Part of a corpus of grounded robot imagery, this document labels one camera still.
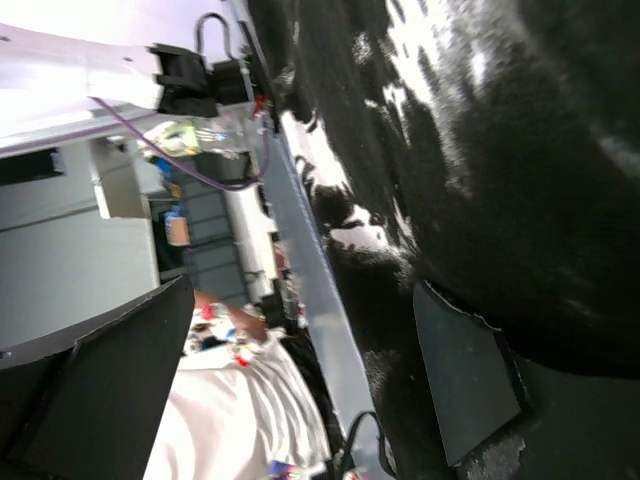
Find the black white tie-dye trousers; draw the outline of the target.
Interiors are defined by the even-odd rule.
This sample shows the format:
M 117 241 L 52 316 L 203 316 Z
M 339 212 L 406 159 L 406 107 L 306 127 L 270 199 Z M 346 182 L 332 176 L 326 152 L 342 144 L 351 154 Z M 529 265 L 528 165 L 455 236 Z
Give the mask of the black white tie-dye trousers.
M 349 185 L 311 190 L 402 479 L 447 463 L 414 287 L 512 352 L 639 383 L 635 1 L 252 1 L 282 118 Z

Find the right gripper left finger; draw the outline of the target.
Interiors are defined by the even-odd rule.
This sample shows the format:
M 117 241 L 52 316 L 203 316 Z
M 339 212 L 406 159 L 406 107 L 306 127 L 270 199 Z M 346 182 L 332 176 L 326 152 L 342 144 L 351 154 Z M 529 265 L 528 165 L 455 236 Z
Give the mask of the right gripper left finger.
M 1 476 L 143 477 L 194 306 L 181 276 L 1 352 Z

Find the aluminium rail frame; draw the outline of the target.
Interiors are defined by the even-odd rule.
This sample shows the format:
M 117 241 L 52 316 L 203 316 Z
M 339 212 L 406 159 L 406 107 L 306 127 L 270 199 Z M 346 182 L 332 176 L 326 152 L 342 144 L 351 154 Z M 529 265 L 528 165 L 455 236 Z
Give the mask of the aluminium rail frame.
M 325 131 L 312 133 L 291 115 L 275 120 L 279 131 L 258 140 L 257 153 L 267 169 L 258 183 L 225 195 L 243 262 L 261 269 L 250 283 L 253 299 L 272 294 L 279 270 L 271 235 L 278 233 L 293 272 L 293 292 L 305 307 L 310 338 L 330 394 L 338 425 L 349 432 L 359 420 L 347 462 L 367 479 L 386 479 L 385 443 L 375 419 L 364 364 L 328 259 L 321 225 L 311 208 L 314 187 L 349 185 Z

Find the person in white shirt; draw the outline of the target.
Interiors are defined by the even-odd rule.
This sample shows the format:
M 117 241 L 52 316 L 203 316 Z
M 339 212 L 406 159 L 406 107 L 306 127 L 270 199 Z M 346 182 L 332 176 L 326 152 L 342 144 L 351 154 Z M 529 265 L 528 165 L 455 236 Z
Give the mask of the person in white shirt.
M 147 479 L 324 479 L 331 450 L 317 400 L 263 318 L 196 291 Z

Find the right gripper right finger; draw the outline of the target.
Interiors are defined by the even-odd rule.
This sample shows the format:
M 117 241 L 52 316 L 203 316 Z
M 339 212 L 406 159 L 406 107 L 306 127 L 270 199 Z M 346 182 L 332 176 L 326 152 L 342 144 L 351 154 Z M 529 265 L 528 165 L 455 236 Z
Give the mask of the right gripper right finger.
M 561 372 L 414 287 L 417 336 L 447 463 L 460 479 L 636 479 L 639 383 Z

